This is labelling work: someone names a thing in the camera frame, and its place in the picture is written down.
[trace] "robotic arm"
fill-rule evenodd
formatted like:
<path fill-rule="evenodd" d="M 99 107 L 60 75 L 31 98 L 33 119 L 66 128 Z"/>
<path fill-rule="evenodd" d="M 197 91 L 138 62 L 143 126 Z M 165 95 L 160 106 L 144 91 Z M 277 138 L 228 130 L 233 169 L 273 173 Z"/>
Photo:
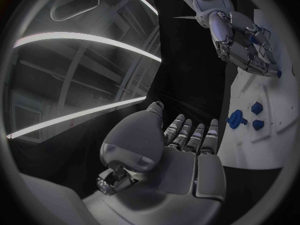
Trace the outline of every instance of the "robotic arm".
<path fill-rule="evenodd" d="M 235 11 L 231 0 L 183 1 L 196 12 L 198 23 L 210 29 L 213 45 L 220 59 L 256 75 L 271 77 L 278 74 L 271 46 L 262 30 L 249 17 Z M 246 47 L 234 41 L 232 29 L 244 35 Z M 270 63 L 259 58 L 250 38 L 265 49 Z"/>

